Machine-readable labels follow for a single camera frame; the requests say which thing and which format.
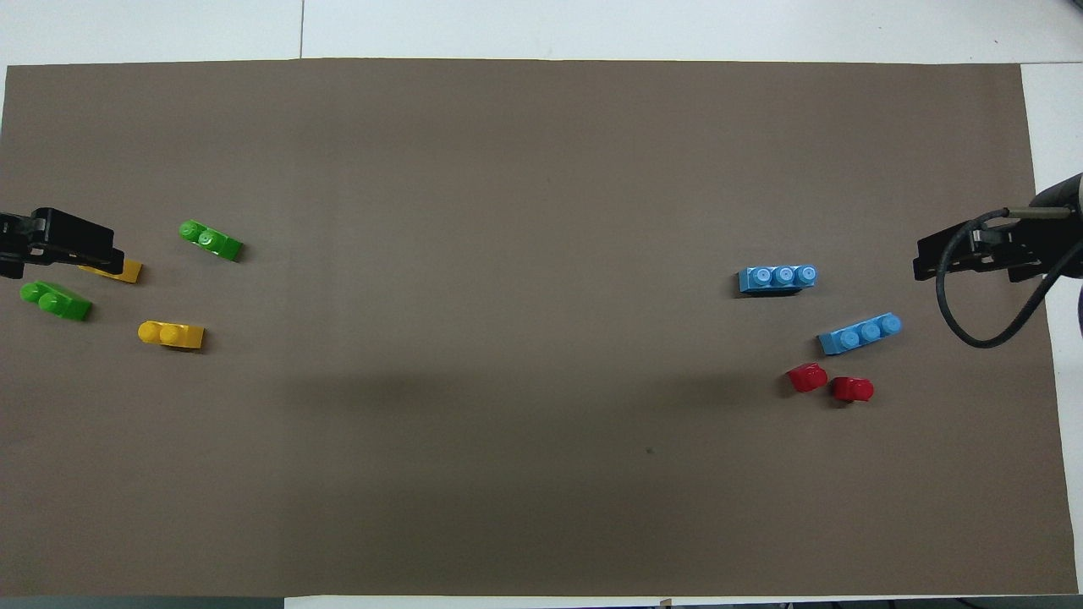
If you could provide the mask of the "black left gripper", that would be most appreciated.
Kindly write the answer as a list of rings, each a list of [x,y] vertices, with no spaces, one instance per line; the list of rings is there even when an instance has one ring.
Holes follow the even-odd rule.
[[[113,246],[113,239],[112,228],[57,208],[38,208],[34,216],[1,212],[1,277],[19,280],[25,265],[35,263],[89,265],[102,272],[120,272],[125,254]]]

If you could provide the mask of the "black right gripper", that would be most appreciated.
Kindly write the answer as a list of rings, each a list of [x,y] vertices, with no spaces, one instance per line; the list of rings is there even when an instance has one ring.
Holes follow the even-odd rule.
[[[912,261],[913,278],[923,282],[937,275],[941,258],[947,256],[945,273],[974,270],[987,257],[987,246],[975,239],[981,228],[961,222],[917,239]],[[990,228],[993,238],[993,265],[1006,270],[1012,283],[1021,283],[1052,272],[1053,265],[1082,239],[1078,218],[1066,220],[1021,220]]]

